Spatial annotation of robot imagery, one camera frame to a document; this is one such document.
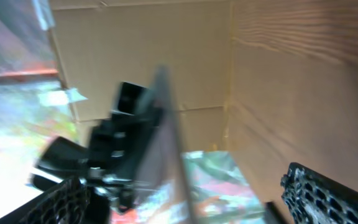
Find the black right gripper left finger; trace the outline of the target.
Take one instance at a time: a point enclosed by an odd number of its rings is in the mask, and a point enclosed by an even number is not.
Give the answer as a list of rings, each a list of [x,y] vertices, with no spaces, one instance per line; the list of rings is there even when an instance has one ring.
[[[71,177],[0,218],[0,224],[80,224],[90,202],[88,189]]]

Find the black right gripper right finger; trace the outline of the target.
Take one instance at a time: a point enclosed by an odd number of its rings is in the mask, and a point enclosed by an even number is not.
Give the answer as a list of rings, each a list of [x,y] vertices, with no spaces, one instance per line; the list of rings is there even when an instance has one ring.
[[[297,162],[281,178],[295,223],[358,224],[358,192]]]

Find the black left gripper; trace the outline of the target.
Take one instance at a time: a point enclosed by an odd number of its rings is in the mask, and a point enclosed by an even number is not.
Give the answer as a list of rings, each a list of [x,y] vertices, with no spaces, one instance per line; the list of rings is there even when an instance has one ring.
[[[110,117],[91,129],[87,147],[63,137],[48,146],[35,164],[35,186],[77,177],[103,205],[133,209],[137,171],[163,118],[156,91],[122,82]]]

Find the gold Galaxy smartphone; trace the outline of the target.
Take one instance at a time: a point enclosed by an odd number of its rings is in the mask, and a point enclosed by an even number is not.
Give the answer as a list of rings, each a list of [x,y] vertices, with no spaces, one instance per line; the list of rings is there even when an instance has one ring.
[[[115,176],[128,185],[115,212],[133,215],[135,223],[196,223],[165,67],[157,69],[152,84],[123,113],[115,137],[125,142],[124,155]]]

